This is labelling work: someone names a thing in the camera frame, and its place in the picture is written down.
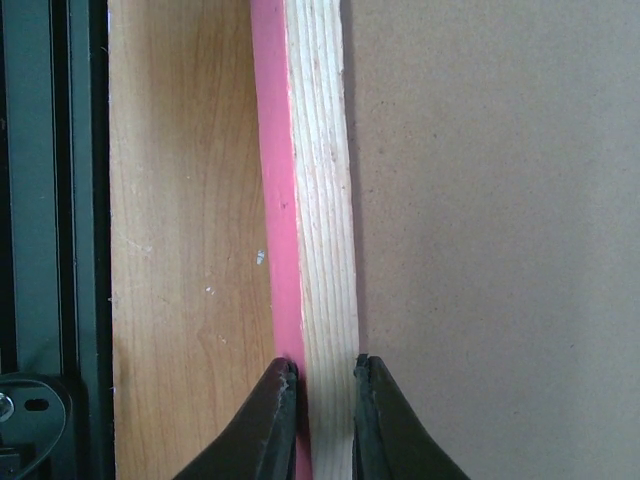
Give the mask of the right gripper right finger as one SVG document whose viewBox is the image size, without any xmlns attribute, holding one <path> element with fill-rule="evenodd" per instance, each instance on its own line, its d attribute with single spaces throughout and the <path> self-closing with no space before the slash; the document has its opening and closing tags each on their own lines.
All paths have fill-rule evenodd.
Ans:
<svg viewBox="0 0 640 480">
<path fill-rule="evenodd" d="M 468 477 L 429 435 L 380 357 L 359 355 L 354 376 L 354 479 Z"/>
</svg>

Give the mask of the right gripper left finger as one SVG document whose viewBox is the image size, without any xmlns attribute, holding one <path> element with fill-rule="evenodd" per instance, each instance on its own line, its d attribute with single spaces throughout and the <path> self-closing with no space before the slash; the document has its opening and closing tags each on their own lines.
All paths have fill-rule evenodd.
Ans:
<svg viewBox="0 0 640 480">
<path fill-rule="evenodd" d="M 274 359 L 221 434 L 178 479 L 293 479 L 298 369 Z"/>
</svg>

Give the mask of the pink picture frame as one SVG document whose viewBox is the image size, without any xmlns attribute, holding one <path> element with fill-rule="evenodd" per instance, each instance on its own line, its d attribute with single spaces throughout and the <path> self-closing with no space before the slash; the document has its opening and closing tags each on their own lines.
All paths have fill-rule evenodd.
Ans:
<svg viewBox="0 0 640 480">
<path fill-rule="evenodd" d="M 639 5 L 348 1 L 365 343 L 475 479 L 639 475 Z"/>
</svg>

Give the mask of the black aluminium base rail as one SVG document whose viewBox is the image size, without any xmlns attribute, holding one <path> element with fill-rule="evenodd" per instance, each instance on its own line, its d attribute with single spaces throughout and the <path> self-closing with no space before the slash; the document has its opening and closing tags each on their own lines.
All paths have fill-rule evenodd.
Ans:
<svg viewBox="0 0 640 480">
<path fill-rule="evenodd" d="M 1 5 L 1 475 L 115 475 L 108 7 Z"/>
</svg>

